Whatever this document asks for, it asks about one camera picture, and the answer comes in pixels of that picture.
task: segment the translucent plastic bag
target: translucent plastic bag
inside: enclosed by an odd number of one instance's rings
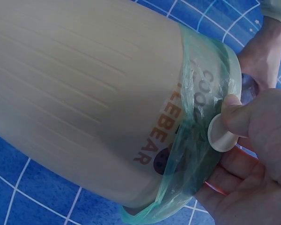
[[[181,32],[184,46],[181,69],[184,119],[173,143],[155,201],[135,216],[122,208],[125,223],[142,225],[159,222],[190,201],[222,156],[208,142],[209,123],[221,112],[222,100],[227,94],[233,93],[240,97],[241,72],[233,51],[220,41],[209,39],[186,27],[181,27]],[[197,40],[211,51],[200,49]],[[209,55],[211,53],[217,57],[213,58]],[[205,67],[218,70],[216,76],[209,70],[202,70],[202,62]]]

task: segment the white cap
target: white cap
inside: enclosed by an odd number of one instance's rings
[[[211,120],[207,135],[211,147],[219,152],[230,151],[237,144],[239,138],[225,128],[221,120],[221,114],[216,115]]]

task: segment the skin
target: skin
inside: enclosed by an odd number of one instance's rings
[[[217,225],[281,225],[281,90],[265,90],[246,106],[227,96],[222,121],[230,132],[248,137],[239,144],[258,159],[234,147],[196,198]]]
[[[275,88],[281,62],[281,22],[265,16],[262,28],[239,53],[238,60],[242,72],[256,81],[260,92]]]

